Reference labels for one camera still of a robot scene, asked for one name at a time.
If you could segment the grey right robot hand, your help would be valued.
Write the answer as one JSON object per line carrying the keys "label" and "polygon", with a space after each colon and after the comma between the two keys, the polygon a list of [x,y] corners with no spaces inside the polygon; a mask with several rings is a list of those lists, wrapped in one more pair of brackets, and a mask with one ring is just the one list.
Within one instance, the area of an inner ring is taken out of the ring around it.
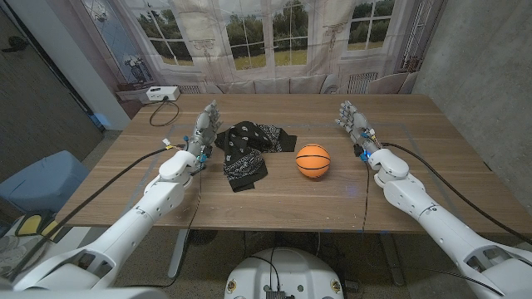
{"label": "grey right robot hand", "polygon": [[366,116],[349,100],[340,104],[339,118],[335,123],[342,127],[355,145],[371,155],[382,148],[376,132]]}

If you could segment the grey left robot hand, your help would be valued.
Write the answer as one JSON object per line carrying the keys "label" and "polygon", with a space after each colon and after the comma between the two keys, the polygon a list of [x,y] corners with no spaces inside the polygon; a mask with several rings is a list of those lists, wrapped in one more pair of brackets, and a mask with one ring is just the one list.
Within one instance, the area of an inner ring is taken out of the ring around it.
{"label": "grey left robot hand", "polygon": [[221,124],[218,103],[213,100],[198,115],[192,135],[189,137],[187,151],[198,156],[203,147],[210,146],[214,142]]}

